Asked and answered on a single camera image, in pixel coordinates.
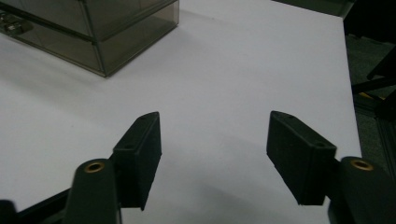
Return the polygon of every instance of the table surface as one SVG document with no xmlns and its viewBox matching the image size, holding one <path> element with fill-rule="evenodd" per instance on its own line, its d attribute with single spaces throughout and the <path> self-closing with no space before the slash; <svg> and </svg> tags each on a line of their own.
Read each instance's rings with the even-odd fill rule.
<svg viewBox="0 0 396 224">
<path fill-rule="evenodd" d="M 298 206 L 265 153 L 272 110 L 360 155 L 341 18 L 263 0 L 183 0 L 180 24 L 116 75 L 0 37 L 0 198 L 18 210 L 108 158 L 134 120 L 161 114 L 146 210 L 124 223 L 328 223 Z"/>
</svg>

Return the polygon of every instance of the white table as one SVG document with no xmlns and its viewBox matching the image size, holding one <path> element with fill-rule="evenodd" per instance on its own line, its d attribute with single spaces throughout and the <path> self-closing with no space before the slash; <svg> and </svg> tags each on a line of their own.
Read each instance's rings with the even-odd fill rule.
<svg viewBox="0 0 396 224">
<path fill-rule="evenodd" d="M 160 111 L 145 212 L 124 223 L 328 223 L 298 206 L 265 154 L 271 110 L 360 155 L 341 18 L 264 0 L 183 0 L 180 25 L 110 79 L 0 37 L 0 198 L 22 209 L 108 158 Z"/>
</svg>

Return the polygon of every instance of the brass ring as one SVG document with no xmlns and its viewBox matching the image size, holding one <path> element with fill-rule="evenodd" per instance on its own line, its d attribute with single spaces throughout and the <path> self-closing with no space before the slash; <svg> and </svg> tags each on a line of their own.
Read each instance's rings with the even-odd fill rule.
<svg viewBox="0 0 396 224">
<path fill-rule="evenodd" d="M 372 171 L 374 170 L 374 166 L 367 161 L 362 160 L 353 160 L 350 162 L 355 168 L 358 168 L 363 171 Z"/>
<path fill-rule="evenodd" d="M 103 168 L 105 168 L 104 163 L 102 163 L 101 161 L 94 161 L 94 162 L 91 162 L 90 164 L 88 164 L 85 167 L 84 171 L 85 171 L 85 173 L 91 174 L 91 173 L 99 172 L 99 171 L 103 170 Z"/>
</svg>

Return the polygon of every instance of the gray translucent box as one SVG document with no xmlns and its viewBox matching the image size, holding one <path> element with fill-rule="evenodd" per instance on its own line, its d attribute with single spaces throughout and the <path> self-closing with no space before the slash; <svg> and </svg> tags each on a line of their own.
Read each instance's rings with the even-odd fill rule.
<svg viewBox="0 0 396 224">
<path fill-rule="evenodd" d="M 108 77 L 178 24 L 178 0 L 0 0 L 0 31 Z"/>
</svg>

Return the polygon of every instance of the plastic box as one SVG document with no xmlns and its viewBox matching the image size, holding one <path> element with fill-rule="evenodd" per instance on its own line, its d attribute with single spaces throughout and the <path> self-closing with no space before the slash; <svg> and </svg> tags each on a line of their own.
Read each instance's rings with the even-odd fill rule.
<svg viewBox="0 0 396 224">
<path fill-rule="evenodd" d="M 0 30 L 108 77 L 177 26 L 178 4 L 178 0 L 0 0 Z"/>
</svg>

